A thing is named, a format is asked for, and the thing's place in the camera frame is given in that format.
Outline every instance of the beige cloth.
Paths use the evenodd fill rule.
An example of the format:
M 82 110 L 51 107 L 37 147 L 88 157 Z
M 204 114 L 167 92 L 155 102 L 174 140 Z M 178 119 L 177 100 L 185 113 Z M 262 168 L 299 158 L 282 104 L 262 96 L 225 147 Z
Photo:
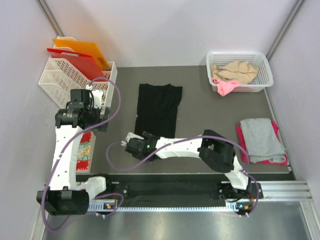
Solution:
M 222 81 L 237 80 L 241 84 L 249 84 L 258 75 L 258 67 L 248 61 L 234 61 L 225 66 L 211 65 L 211 76 Z

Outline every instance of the red folded towel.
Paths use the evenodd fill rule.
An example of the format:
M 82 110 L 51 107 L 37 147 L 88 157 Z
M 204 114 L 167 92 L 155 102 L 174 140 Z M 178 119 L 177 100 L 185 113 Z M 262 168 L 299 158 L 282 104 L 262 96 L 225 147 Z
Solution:
M 275 121 L 272 121 L 271 124 L 272 124 L 273 130 L 274 130 L 274 133 L 276 135 L 276 138 L 279 140 L 279 136 L 278 136 L 279 127 L 278 127 L 278 125 L 276 124 Z M 245 138 L 244 138 L 244 134 L 242 133 L 241 126 L 236 126 L 235 130 L 236 130 L 236 133 L 238 134 L 240 146 L 243 147 L 244 150 L 247 150 L 246 143 L 245 143 Z M 241 151 L 241 157 L 242 157 L 242 161 L 244 161 L 246 163 L 247 162 L 247 157 L 242 151 Z M 273 164 L 273 165 L 288 165 L 288 156 L 285 154 L 284 157 L 285 157 L 285 161 L 284 162 L 271 162 L 269 160 L 264 160 L 264 161 L 260 161 L 259 163 L 262 163 L 262 164 Z

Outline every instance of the white wall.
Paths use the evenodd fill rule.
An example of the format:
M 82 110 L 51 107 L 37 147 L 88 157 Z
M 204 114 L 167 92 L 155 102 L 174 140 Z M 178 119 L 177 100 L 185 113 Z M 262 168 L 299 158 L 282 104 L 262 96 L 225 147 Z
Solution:
M 204 65 L 210 51 L 267 53 L 295 0 L 47 0 L 66 36 L 119 67 Z
M 57 107 L 38 86 L 53 30 L 34 0 L 0 8 L 0 239 L 25 240 L 49 176 Z
M 270 61 L 270 88 L 295 174 L 320 212 L 320 1 L 307 0 Z

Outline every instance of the black t-shirt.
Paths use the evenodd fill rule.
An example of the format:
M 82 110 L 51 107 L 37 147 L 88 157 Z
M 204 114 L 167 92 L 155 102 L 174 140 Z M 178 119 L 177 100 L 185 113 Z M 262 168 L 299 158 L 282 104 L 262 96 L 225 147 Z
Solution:
M 134 133 L 174 138 L 182 86 L 140 84 Z

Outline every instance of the folded gray cloth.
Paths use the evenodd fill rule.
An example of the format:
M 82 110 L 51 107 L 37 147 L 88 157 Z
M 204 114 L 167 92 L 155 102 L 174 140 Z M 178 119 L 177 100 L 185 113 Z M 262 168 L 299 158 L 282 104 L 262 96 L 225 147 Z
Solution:
M 277 139 L 270 119 L 248 118 L 240 121 L 240 124 L 250 162 L 269 160 L 282 163 L 286 160 L 285 148 Z

